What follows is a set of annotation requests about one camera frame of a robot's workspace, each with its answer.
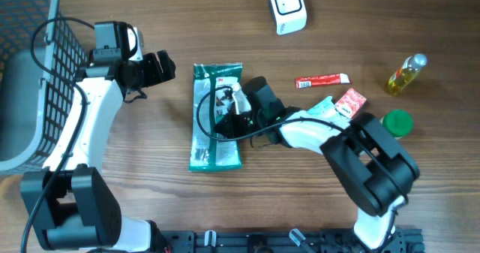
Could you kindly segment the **green 3M package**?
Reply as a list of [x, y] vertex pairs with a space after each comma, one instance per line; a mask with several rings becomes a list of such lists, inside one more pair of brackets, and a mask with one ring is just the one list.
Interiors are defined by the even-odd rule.
[[242, 77], [241, 62], [195, 64], [193, 67], [193, 132], [189, 170], [219, 172], [242, 167], [236, 142], [218, 142], [222, 138], [213, 127], [234, 105], [232, 93], [226, 89]]

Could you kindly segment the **teal small packet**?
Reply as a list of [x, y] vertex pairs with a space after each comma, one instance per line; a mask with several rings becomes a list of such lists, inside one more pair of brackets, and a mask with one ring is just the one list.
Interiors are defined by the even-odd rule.
[[342, 128], [347, 128], [350, 125], [350, 119], [342, 116], [335, 108], [335, 105], [332, 102], [332, 96], [324, 98], [307, 112], [312, 116], [333, 123]]

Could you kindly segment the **red Nescafe sachet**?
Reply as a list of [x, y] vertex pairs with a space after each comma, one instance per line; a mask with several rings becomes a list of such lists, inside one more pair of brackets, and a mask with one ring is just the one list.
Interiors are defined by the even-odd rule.
[[322, 76], [298, 77], [295, 79], [295, 87], [297, 89], [337, 84], [350, 84], [350, 78], [347, 74], [329, 74]]

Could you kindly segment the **red tissue pack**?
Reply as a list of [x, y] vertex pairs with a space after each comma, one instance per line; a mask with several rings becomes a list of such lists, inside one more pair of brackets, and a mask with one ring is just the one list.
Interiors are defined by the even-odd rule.
[[334, 104], [336, 111], [342, 116], [351, 119], [367, 102], [365, 96], [350, 88], [347, 92]]

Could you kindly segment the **green lid jar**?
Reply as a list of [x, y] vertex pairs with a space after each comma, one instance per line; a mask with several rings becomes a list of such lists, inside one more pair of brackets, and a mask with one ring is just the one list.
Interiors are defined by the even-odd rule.
[[414, 128], [413, 118], [405, 110], [393, 110], [384, 115], [380, 122], [397, 139], [407, 136]]

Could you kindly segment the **yellow liquid bottle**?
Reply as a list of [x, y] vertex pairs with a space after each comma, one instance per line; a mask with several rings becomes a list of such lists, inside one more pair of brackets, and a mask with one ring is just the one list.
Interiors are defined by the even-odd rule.
[[399, 96], [403, 89], [408, 86], [427, 65], [428, 58], [425, 54], [416, 53], [406, 58], [385, 83], [385, 91], [393, 96]]

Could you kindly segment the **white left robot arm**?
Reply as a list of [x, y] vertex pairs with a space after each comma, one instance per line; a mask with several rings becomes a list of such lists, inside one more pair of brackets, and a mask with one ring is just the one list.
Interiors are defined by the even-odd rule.
[[122, 215], [101, 169], [120, 107], [143, 99], [144, 88], [172, 80], [175, 63], [164, 50], [142, 54], [128, 23], [99, 22], [93, 29], [95, 48], [62, 79], [73, 101], [58, 142], [40, 170], [23, 175], [24, 235], [34, 233], [47, 251], [169, 252], [153, 221]]

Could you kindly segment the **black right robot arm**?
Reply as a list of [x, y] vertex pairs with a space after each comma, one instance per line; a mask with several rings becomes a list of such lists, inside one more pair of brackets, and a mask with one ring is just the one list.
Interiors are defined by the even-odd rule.
[[213, 90], [215, 102], [228, 103], [214, 125], [221, 142], [257, 135], [287, 148], [322, 155], [358, 207], [353, 233], [369, 251], [392, 243], [398, 210], [409, 202], [420, 171], [410, 154], [370, 113], [334, 122], [298, 107], [285, 107], [264, 77]]

